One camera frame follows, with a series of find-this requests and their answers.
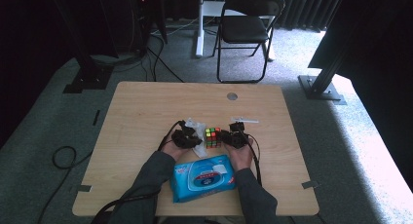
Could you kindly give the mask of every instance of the chair seat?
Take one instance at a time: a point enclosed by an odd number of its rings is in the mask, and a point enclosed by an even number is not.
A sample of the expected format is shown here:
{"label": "chair seat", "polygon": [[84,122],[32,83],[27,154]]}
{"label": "chair seat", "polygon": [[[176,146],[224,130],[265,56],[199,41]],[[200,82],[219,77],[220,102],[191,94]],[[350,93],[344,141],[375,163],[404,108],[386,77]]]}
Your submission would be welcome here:
{"label": "chair seat", "polygon": [[226,16],[222,21],[222,39],[227,43],[263,43],[268,40],[264,22],[259,17]]}

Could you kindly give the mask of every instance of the wooden table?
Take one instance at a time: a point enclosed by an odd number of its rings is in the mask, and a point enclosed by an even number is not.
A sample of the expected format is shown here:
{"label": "wooden table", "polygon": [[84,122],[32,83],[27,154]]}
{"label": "wooden table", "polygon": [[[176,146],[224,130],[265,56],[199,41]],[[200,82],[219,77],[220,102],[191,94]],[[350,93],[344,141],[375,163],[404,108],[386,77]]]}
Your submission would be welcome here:
{"label": "wooden table", "polygon": [[[230,100],[228,93],[235,93],[238,98]],[[280,87],[149,82],[118,85],[82,182],[93,188],[78,192],[73,213],[96,215],[104,205],[119,199],[176,121],[192,118],[207,128],[228,130],[232,117],[259,121],[245,123],[245,133],[259,143],[262,184],[279,201],[277,215],[318,213],[313,188],[302,186],[310,178]],[[225,154],[226,150],[207,152],[211,157]],[[190,151],[179,163],[195,160],[199,158]],[[237,190],[174,204],[166,182],[159,195],[157,215],[243,214]]]}

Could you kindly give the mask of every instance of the chair backrest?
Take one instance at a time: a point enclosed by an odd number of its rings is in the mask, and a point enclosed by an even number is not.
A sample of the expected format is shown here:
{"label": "chair backrest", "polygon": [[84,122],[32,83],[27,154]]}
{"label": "chair backrest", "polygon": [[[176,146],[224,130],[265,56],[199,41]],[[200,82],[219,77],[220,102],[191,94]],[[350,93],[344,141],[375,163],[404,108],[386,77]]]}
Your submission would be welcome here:
{"label": "chair backrest", "polygon": [[284,0],[227,0],[222,8],[221,16],[225,16],[226,10],[233,10],[247,16],[278,18],[284,7]]}

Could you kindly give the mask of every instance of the black device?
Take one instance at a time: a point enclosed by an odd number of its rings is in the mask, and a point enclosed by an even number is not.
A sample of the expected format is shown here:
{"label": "black device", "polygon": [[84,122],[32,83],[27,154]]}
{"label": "black device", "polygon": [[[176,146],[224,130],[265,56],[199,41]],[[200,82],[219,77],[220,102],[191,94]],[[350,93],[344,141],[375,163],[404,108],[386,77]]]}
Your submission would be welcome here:
{"label": "black device", "polygon": [[230,131],[221,130],[218,137],[226,144],[235,148],[242,148],[248,144],[248,134],[245,134],[244,130],[244,123],[236,122],[230,125]]}
{"label": "black device", "polygon": [[186,127],[185,121],[179,121],[181,130],[175,130],[172,134],[172,140],[179,148],[194,148],[203,141],[194,135],[195,130],[193,128]]}

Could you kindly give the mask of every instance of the gray carpet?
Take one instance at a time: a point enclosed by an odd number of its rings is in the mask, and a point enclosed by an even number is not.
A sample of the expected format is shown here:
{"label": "gray carpet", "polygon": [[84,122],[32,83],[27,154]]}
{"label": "gray carpet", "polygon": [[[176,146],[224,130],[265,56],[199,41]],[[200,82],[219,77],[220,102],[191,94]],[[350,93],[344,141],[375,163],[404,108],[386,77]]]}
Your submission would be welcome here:
{"label": "gray carpet", "polygon": [[[276,60],[269,63],[262,84],[282,87],[297,138],[316,188],[319,215],[280,217],[284,223],[413,223],[413,199],[410,190],[396,169],[386,146],[352,87],[351,81],[336,76],[333,84],[347,105],[331,101],[309,100],[305,97],[298,75],[317,75],[319,70],[307,65],[322,37],[321,33],[279,29],[273,46]],[[196,32],[178,30],[169,35],[161,58],[185,82],[217,83],[216,57],[210,57],[214,36],[206,33],[205,56],[195,58]],[[149,42],[158,53],[161,43]],[[254,57],[244,52],[226,52],[223,72],[237,78],[259,76],[262,51]],[[115,62],[106,56],[94,58]],[[52,155],[61,146],[76,149],[79,162],[93,149],[111,97],[120,81],[152,81],[149,67],[153,56],[134,64],[119,64],[106,90],[84,90],[63,94],[79,66],[69,60],[55,74],[18,129],[0,151],[0,223],[36,223],[45,203],[65,176],[67,170],[57,169]],[[159,61],[158,82],[179,82]],[[60,165],[70,165],[71,153],[63,151],[56,158]],[[73,168],[66,181],[47,207],[42,223],[90,223],[90,217],[77,217],[71,212],[87,163]],[[197,223],[199,218],[185,223]]]}

